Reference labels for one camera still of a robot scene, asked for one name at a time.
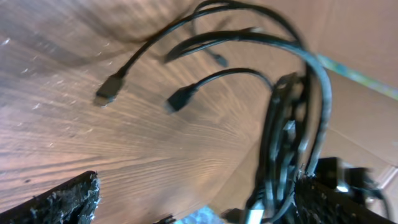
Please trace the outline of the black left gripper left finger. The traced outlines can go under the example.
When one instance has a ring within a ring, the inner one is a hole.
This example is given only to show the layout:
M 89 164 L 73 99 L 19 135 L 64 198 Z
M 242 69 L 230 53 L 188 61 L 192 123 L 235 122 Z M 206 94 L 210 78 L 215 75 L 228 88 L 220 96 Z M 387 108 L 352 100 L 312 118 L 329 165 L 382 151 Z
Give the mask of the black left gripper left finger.
M 86 171 L 1 213 L 3 224 L 90 224 L 100 202 L 98 173 Z

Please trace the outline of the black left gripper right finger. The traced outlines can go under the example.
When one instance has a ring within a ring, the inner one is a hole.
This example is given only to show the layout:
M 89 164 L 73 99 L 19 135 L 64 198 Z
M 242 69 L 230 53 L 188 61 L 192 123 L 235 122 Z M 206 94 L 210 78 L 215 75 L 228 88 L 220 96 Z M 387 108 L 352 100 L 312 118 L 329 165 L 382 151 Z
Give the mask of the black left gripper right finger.
M 294 200 L 299 223 L 307 224 L 393 224 L 347 195 L 329 189 L 313 177 L 295 182 Z

